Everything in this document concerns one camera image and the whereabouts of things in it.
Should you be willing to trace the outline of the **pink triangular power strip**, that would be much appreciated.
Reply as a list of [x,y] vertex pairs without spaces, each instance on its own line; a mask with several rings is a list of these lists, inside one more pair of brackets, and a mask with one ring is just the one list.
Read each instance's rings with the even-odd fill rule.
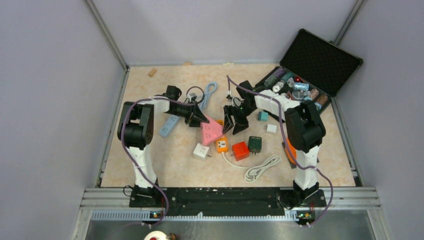
[[209,123],[201,122],[201,144],[203,146],[208,146],[214,141],[221,138],[223,134],[223,126],[217,121],[213,120],[211,117],[206,116],[209,120]]

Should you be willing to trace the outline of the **orange power strip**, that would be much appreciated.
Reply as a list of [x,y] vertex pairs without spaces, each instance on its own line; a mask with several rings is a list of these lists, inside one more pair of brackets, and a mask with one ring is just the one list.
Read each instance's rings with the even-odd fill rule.
[[229,151],[228,139],[225,134],[215,141],[215,149],[218,154],[225,154]]

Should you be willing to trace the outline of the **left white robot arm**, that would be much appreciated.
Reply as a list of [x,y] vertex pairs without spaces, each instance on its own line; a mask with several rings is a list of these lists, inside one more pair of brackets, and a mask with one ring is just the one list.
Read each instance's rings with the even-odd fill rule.
[[169,85],[162,94],[126,101],[122,106],[117,137],[134,167],[133,192],[149,207],[156,206],[161,198],[149,148],[154,137],[155,115],[164,113],[181,117],[186,124],[210,122],[200,107],[207,99],[204,91],[200,96],[187,92],[185,99],[179,101],[181,95],[180,88]]

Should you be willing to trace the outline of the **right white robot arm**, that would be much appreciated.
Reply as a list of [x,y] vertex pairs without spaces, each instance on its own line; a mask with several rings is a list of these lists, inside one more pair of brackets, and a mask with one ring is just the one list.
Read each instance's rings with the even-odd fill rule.
[[318,152],[326,135],[326,129],[313,101],[288,99],[271,89],[257,92],[248,81],[237,85],[241,104],[225,105],[223,133],[235,135],[248,128],[247,117],[255,110],[264,110],[278,116],[284,146],[292,146],[288,154],[296,165],[293,180],[293,200],[299,206],[307,206],[319,190],[317,178]]

